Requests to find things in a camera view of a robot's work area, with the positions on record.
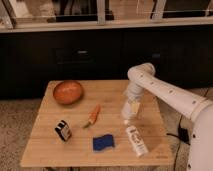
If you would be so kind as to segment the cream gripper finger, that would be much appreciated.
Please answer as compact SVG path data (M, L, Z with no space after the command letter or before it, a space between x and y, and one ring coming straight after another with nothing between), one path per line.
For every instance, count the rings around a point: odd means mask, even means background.
M131 112L133 115L137 115L138 114L138 111L139 111L139 108L140 108L140 102L138 101L132 101L130 103L130 106L131 106Z

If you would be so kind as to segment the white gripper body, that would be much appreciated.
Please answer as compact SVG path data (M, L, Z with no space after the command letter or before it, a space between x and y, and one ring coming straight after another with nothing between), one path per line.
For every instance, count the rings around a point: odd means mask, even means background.
M140 101L142 97L142 91L142 87L130 81L125 90L125 95L129 101Z

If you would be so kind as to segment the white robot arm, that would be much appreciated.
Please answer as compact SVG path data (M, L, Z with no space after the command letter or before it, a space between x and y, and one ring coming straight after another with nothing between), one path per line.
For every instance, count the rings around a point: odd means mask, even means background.
M123 118L136 117L134 106L148 90L194 123L187 171L213 171L213 101L156 78L151 63L133 66L127 75Z

